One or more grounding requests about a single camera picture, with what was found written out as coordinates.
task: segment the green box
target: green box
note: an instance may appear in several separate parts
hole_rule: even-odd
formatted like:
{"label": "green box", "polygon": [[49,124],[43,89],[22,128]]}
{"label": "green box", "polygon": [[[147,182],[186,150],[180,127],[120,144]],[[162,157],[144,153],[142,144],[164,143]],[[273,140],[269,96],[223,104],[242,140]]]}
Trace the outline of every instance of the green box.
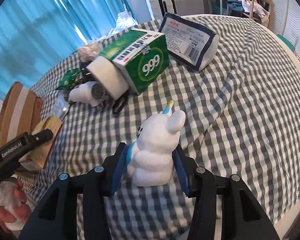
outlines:
{"label": "green box", "polygon": [[132,29],[109,44],[100,56],[109,59],[140,95],[169,66],[164,33]]}

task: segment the barcode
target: barcode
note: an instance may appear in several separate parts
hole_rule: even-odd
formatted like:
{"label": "barcode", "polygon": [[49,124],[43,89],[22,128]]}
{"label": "barcode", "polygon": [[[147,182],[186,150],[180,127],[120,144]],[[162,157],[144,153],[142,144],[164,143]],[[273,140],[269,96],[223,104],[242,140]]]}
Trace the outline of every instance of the barcode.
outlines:
{"label": "barcode", "polygon": [[183,55],[185,55],[192,61],[196,61],[198,54],[199,54],[199,50],[197,50],[196,48],[193,48],[189,45]]}

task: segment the wooden chair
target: wooden chair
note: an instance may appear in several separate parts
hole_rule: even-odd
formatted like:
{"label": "wooden chair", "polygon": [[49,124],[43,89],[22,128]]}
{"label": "wooden chair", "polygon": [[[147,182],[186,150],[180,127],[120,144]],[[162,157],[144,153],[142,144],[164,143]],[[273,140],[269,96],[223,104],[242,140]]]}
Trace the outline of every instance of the wooden chair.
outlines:
{"label": "wooden chair", "polygon": [[[261,0],[261,1],[263,1],[263,2],[265,2],[266,4],[268,4],[269,6],[268,6],[268,12],[270,13],[270,15],[271,15],[271,6],[273,5],[273,2],[272,2],[272,0]],[[254,17],[253,16],[253,8],[254,8],[254,3],[255,2],[257,2],[257,0],[252,0],[252,2],[251,2],[251,8],[250,8],[250,12],[249,13],[246,13],[246,12],[242,12],[242,14],[244,14],[245,16],[247,16],[247,17],[249,17],[250,19],[253,19],[253,20],[255,20],[255,21],[260,21],[260,19],[259,18],[256,18],[256,17]],[[227,15],[229,15],[229,12],[230,12],[230,8],[229,8],[229,6],[227,5]]]}

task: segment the brown cardboard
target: brown cardboard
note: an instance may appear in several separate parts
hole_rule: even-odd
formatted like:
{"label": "brown cardboard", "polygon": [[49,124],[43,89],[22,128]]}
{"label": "brown cardboard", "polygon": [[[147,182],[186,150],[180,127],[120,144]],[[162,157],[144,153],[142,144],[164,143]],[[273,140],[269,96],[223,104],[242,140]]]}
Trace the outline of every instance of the brown cardboard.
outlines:
{"label": "brown cardboard", "polygon": [[16,136],[31,133],[40,121],[42,99],[20,82],[11,86],[0,112],[0,147]]}
{"label": "brown cardboard", "polygon": [[62,122],[56,115],[48,117],[46,120],[38,123],[32,134],[36,134],[42,130],[49,129],[53,133],[53,138],[49,142],[39,146],[20,159],[20,163],[24,168],[31,172],[42,171],[45,169],[54,145],[54,141],[58,136],[61,127]]}

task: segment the finger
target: finger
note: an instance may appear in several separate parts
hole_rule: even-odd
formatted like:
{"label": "finger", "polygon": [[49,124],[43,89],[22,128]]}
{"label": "finger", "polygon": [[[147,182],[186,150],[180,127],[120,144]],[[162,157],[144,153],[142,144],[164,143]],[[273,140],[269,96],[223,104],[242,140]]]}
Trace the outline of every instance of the finger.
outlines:
{"label": "finger", "polygon": [[14,195],[15,195],[18,199],[21,200],[21,202],[22,202],[23,204],[25,204],[25,203],[27,202],[27,195],[26,195],[26,193],[25,193],[24,191],[15,188],[13,193],[14,193]]}
{"label": "finger", "polygon": [[26,218],[26,217],[30,216],[31,209],[28,205],[21,204],[21,206],[14,208],[14,213],[19,218]]}
{"label": "finger", "polygon": [[17,185],[18,185],[19,189],[23,188],[23,183],[22,183],[21,179],[17,179]]}
{"label": "finger", "polygon": [[27,223],[28,219],[29,219],[29,217],[23,218],[23,219],[21,219],[21,222],[22,222],[23,224],[25,224],[25,223]]}
{"label": "finger", "polygon": [[13,223],[16,221],[16,217],[9,211],[5,210],[4,207],[0,206],[0,221]]}
{"label": "finger", "polygon": [[6,224],[3,221],[0,221],[0,226],[6,233],[11,233],[11,231],[9,230],[9,228],[7,228]]}

